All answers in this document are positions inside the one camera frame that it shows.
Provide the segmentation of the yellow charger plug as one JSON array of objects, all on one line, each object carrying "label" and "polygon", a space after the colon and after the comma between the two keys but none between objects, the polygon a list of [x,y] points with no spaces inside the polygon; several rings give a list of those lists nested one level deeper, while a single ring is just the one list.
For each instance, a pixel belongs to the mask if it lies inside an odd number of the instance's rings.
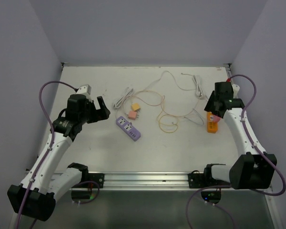
[{"label": "yellow charger plug", "polygon": [[138,112],[138,111],[141,109],[141,107],[140,107],[140,105],[139,105],[138,103],[133,103],[133,104],[131,105],[131,109],[132,109],[133,111],[135,111],[135,112]]}]

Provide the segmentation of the pink charger plug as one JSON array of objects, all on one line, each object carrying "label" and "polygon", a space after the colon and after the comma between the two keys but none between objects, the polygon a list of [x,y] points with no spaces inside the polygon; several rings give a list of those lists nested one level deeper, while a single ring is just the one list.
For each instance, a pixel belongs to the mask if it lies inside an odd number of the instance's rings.
[{"label": "pink charger plug", "polygon": [[139,117],[139,114],[137,111],[130,111],[128,113],[128,118],[131,120],[136,120]]}]

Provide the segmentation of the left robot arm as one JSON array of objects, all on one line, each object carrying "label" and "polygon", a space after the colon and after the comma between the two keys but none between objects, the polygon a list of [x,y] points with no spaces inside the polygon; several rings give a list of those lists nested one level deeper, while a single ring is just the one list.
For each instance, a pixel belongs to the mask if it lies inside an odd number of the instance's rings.
[{"label": "left robot arm", "polygon": [[72,187],[85,187],[90,180],[88,167],[71,163],[57,179],[52,176],[62,156],[74,142],[84,124],[109,118],[110,111],[103,97],[98,96],[100,108],[84,94],[72,94],[58,118],[52,123],[47,143],[36,163],[20,182],[11,185],[8,198],[15,213],[47,221],[58,200]]}]

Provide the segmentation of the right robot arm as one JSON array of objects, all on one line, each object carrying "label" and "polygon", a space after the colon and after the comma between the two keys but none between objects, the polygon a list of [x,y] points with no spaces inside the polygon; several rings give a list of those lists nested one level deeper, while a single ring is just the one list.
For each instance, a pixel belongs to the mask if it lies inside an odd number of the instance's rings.
[{"label": "right robot arm", "polygon": [[277,164],[275,155],[268,154],[259,143],[248,123],[243,101],[234,97],[232,84],[217,82],[214,88],[205,111],[222,118],[227,124],[239,157],[233,165],[206,165],[204,184],[214,187],[219,182],[226,182],[234,189],[269,188],[275,171],[273,166]]}]

